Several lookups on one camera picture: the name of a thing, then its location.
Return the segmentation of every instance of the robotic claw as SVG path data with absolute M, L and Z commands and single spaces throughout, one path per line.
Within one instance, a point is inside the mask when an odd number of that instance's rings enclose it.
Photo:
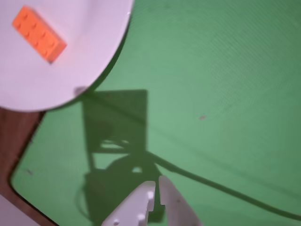
M 139 185 L 102 223 L 102 226 L 147 226 L 148 212 L 153 211 L 156 183 Z M 168 226 L 202 226 L 199 218 L 174 184 L 159 177 L 161 205 L 165 205 Z

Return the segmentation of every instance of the white plate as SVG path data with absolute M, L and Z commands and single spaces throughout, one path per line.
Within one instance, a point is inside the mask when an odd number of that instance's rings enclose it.
M 74 99 L 103 72 L 127 29 L 134 0 L 0 0 L 0 106 L 54 108 Z M 67 42 L 49 64 L 13 28 L 23 5 Z

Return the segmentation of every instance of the orange lego brick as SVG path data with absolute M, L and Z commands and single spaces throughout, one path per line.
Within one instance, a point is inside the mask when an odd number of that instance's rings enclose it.
M 23 6 L 13 21 L 15 29 L 47 61 L 54 61 L 67 44 L 31 8 Z

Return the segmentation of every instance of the wooden table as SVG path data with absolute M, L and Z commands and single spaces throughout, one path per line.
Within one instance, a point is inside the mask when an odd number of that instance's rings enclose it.
M 10 186 L 10 175 L 37 128 L 43 113 L 17 113 L 0 108 L 0 194 L 41 226 L 54 226 Z

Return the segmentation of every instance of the green surface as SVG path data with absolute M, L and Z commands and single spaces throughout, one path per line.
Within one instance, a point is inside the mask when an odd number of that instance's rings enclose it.
M 163 174 L 206 226 L 301 225 L 300 9 L 137 0 L 113 69 L 46 114 L 14 188 L 60 226 L 98 226 Z M 149 225 L 166 225 L 158 202 Z

